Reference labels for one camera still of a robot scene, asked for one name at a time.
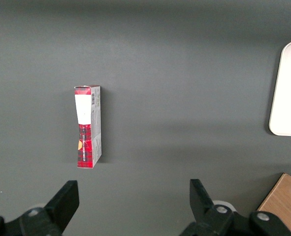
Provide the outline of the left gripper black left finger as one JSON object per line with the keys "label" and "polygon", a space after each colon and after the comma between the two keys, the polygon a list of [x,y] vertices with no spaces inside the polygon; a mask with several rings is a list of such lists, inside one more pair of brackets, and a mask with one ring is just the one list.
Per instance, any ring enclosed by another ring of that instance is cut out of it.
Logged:
{"label": "left gripper black left finger", "polygon": [[78,181],[69,180],[44,207],[34,207],[5,222],[0,236],[61,236],[79,207]]}

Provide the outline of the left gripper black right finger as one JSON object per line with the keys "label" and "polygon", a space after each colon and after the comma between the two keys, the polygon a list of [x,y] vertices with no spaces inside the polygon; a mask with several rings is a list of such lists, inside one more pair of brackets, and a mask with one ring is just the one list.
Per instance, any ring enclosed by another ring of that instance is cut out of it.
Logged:
{"label": "left gripper black right finger", "polygon": [[211,200],[199,179],[190,180],[190,206],[195,218],[182,236],[291,236],[290,229],[276,215],[253,211],[244,217]]}

